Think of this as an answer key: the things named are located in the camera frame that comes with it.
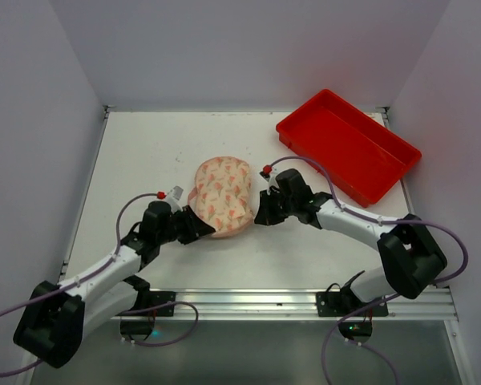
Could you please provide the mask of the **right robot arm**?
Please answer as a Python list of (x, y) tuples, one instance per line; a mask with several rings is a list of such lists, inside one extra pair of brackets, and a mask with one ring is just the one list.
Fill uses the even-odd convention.
[(313, 192), (294, 168), (277, 172), (266, 165), (261, 176), (268, 188), (260, 192), (257, 225), (278, 225), (289, 217), (316, 229), (334, 231), (378, 251), (381, 267), (361, 271), (325, 296), (337, 314), (348, 314), (366, 304), (399, 294), (415, 299), (447, 267), (447, 259), (420, 219), (377, 217), (365, 210), (337, 204), (332, 194)]

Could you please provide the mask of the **floral fabric laundry bag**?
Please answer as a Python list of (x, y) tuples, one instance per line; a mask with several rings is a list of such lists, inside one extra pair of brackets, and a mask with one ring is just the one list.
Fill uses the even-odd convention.
[(232, 237), (253, 223), (251, 192), (250, 165), (233, 156), (218, 156), (197, 169), (188, 205), (215, 229), (214, 238)]

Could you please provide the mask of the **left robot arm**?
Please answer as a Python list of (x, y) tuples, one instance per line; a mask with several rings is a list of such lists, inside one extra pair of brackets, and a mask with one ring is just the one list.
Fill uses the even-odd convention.
[(95, 328), (116, 315), (171, 317), (178, 305), (175, 293), (153, 293), (138, 273), (159, 256), (162, 245), (188, 245), (214, 232), (188, 206), (174, 209), (166, 201), (151, 202), (109, 256), (70, 279), (34, 288), (14, 343), (60, 368)]

